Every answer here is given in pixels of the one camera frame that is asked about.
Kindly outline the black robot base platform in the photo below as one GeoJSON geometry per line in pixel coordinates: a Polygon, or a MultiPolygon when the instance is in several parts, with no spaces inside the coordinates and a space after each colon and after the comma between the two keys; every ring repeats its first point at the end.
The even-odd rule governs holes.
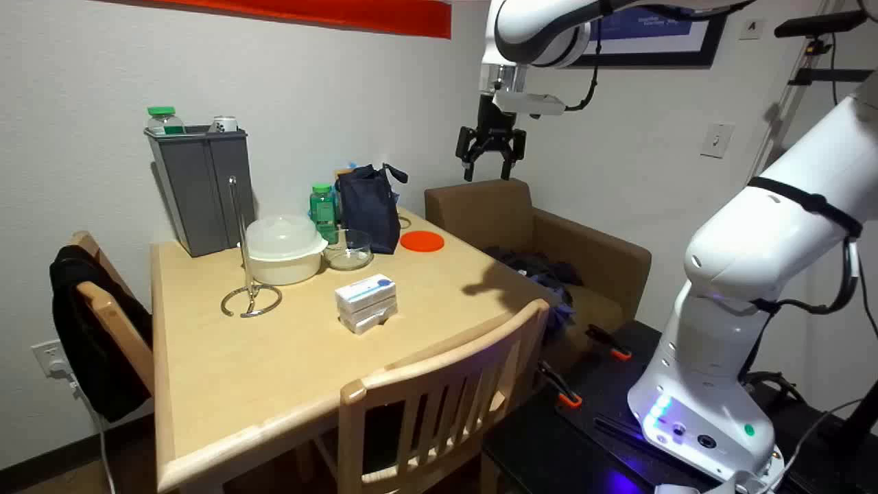
{"type": "MultiPolygon", "coordinates": [[[[485,439],[484,454],[500,466],[513,494],[653,494],[660,483],[709,492],[713,478],[650,447],[629,406],[627,389],[649,366],[660,333],[623,326],[614,341],[583,356],[565,381],[580,393],[576,410],[555,388],[544,388],[485,439]]],[[[769,413],[778,444],[795,465],[780,494],[878,494],[878,439],[867,435],[853,450],[835,444],[841,418],[813,410],[769,377],[752,381],[752,399],[769,413]]]]}

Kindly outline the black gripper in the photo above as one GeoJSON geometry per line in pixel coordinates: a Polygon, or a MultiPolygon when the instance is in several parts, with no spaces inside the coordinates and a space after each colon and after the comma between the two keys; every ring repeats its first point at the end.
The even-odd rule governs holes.
{"type": "Polygon", "coordinates": [[[517,115],[502,112],[491,97],[484,97],[479,104],[479,126],[461,126],[455,140],[455,156],[463,168],[463,181],[476,179],[476,163],[485,150],[502,156],[500,179],[511,179],[511,168],[525,156],[528,133],[517,130],[517,115]]]}

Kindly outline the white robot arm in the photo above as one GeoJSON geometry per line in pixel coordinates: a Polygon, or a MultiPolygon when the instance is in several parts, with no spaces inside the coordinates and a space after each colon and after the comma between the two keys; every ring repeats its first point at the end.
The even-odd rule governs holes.
{"type": "MultiPolygon", "coordinates": [[[[491,0],[485,97],[506,112],[559,115],[528,94],[531,67],[569,67],[609,13],[650,9],[705,19],[752,0],[491,0]]],[[[852,251],[878,216],[878,78],[823,115],[688,242],[669,326],[627,404],[649,444],[710,474],[725,492],[775,494],[793,466],[742,384],[783,288],[831,248],[852,251]]]]}

